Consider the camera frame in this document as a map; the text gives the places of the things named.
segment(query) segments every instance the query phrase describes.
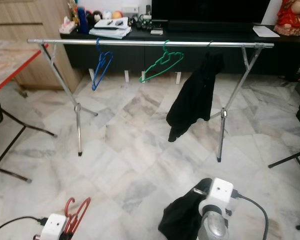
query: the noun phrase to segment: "black jacket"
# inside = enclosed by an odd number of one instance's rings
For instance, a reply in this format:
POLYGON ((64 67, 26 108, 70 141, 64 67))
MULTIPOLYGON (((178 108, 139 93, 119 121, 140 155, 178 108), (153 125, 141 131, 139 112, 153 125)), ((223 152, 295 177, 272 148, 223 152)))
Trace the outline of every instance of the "black jacket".
POLYGON ((166 121, 171 126, 169 142, 174 142, 199 118, 210 120, 216 74, 224 67, 223 55, 207 53, 201 66, 184 83, 166 121))
MULTIPOLYGON (((211 183, 211 178, 205 178, 195 188, 207 193, 211 183)), ((164 209, 159 231, 168 240, 196 240, 202 221, 199 204, 203 199, 204 196, 190 190, 175 200, 164 209)))

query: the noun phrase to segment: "television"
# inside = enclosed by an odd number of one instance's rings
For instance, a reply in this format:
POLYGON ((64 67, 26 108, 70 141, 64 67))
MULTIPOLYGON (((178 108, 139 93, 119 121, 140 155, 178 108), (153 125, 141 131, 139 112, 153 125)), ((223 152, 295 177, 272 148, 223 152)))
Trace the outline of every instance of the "television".
POLYGON ((270 0, 152 0, 155 21, 261 23, 270 0))

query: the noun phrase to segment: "red table edge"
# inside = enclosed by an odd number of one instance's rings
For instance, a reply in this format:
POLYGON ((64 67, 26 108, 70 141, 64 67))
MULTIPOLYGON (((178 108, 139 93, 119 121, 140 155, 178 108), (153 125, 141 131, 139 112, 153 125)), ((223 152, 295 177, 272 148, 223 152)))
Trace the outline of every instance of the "red table edge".
POLYGON ((32 57, 30 57, 24 64, 22 64, 17 70, 15 70, 10 76, 8 76, 2 83, 0 83, 0 89, 2 89, 12 78, 14 78, 18 73, 20 73, 29 63, 31 63, 37 56, 39 56, 41 50, 38 50, 32 57))

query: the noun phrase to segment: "clothes rack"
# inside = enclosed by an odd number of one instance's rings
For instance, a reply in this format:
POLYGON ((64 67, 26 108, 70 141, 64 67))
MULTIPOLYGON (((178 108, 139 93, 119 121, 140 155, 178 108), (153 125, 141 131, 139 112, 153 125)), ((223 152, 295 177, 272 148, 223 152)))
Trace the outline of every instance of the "clothes rack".
MULTIPOLYGON (((79 102, 76 101, 72 93, 70 92, 69 88, 67 87, 63 77, 61 76, 60 72, 58 71, 56 65, 54 64, 55 59, 55 52, 53 53, 52 57, 47 51, 45 44, 53 44, 55 49, 58 44, 62 45, 96 45, 97 40, 80 40, 80 39, 28 39, 27 42, 29 44, 38 44, 44 57, 50 63, 50 67, 52 68, 53 72, 57 76, 57 79, 61 86, 63 87, 65 93, 70 98, 71 102, 74 105, 74 112, 76 114, 76 126, 77 126, 77 135, 78 135, 78 155, 82 155, 82 141, 81 141, 81 123, 80 123, 80 112, 81 110, 88 112, 97 116, 96 112, 93 112, 87 108, 81 106, 79 102)), ((107 46, 151 46, 151 47, 162 47, 165 42, 164 41, 137 41, 137 40, 100 40, 98 42, 99 45, 107 45, 107 46)), ((255 64, 256 60, 258 59, 262 49, 270 49, 273 48, 275 45, 273 43, 260 43, 260 42, 209 42, 209 41, 198 41, 198 42, 191 42, 191 41, 169 41, 166 43, 166 46, 170 47, 210 47, 210 48, 241 48, 243 62, 245 65, 245 73, 243 74, 241 80, 237 83, 233 93, 231 94, 230 99, 228 100, 225 107, 223 107, 220 112, 211 116, 211 119, 216 118, 218 116, 221 117, 221 127, 220 127, 220 136, 219 136, 219 147, 217 153, 217 161, 221 162, 222 156, 222 147, 223 147, 223 140, 224 140, 224 133, 225 133, 225 124, 226 119, 228 117, 228 110, 233 103, 235 97, 237 96, 241 86, 247 79, 253 65, 255 64), (251 56, 250 61, 248 61, 246 48, 254 48, 254 53, 251 56)))

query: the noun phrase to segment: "black stand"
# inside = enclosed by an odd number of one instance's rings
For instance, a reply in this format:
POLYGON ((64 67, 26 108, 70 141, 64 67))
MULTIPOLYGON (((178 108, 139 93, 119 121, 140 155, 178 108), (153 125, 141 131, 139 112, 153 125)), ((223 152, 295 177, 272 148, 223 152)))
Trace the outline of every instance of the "black stand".
MULTIPOLYGON (((298 164, 300 165, 300 159, 299 159, 298 157, 300 157, 300 152, 298 152, 298 153, 296 153, 296 154, 293 154, 292 156, 289 156, 289 157, 287 157, 287 158, 285 158, 285 159, 283 159, 283 160, 281 160, 281 161, 277 161, 277 162, 275 162, 275 163, 273 163, 273 164, 270 164, 268 167, 271 169, 271 168, 273 168, 273 167, 275 167, 275 166, 278 166, 278 165, 280 165, 280 164, 283 164, 283 163, 285 163, 285 162, 288 162, 288 161, 290 161, 290 160, 292 160, 292 159, 296 159, 296 161, 297 161, 298 164)), ((300 225, 296 226, 295 228, 296 228, 297 230, 300 230, 300 225)))
MULTIPOLYGON (((0 104, 0 123, 4 120, 4 114, 6 116, 8 116, 9 118, 11 118, 12 120, 14 120, 15 122, 17 122, 18 124, 22 125, 22 129, 18 132, 18 134, 14 137, 14 139, 12 140, 12 142, 9 144, 9 146, 4 150, 4 152, 1 154, 0 156, 0 162, 2 161, 2 159, 5 157, 5 155, 7 154, 7 152, 9 151, 9 149, 13 146, 13 144, 16 142, 16 140, 20 137, 20 135, 23 133, 23 131, 26 129, 26 128, 29 128, 29 129, 33 129, 33 130, 37 130, 37 131, 40 131, 40 132, 43 132, 43 133, 46 133, 46 134, 49 134, 53 137, 57 137, 58 135, 52 133, 52 132, 49 132, 47 130, 44 130, 44 129, 41 129, 41 128, 38 128, 38 127, 35 127, 35 126, 31 126, 31 125, 28 125, 22 121, 20 121, 19 119, 15 118, 14 116, 12 116, 10 113, 6 112, 5 110, 3 110, 1 108, 1 104, 0 104)), ((31 179, 28 179, 24 176, 20 176, 16 173, 13 173, 13 172, 10 172, 10 171, 7 171, 7 170, 4 170, 2 168, 0 168, 0 172, 3 173, 3 174, 7 174, 7 175, 10 175, 12 177, 15 177, 15 178, 18 178, 20 180, 23 180, 23 181, 26 181, 27 183, 31 183, 31 179)))

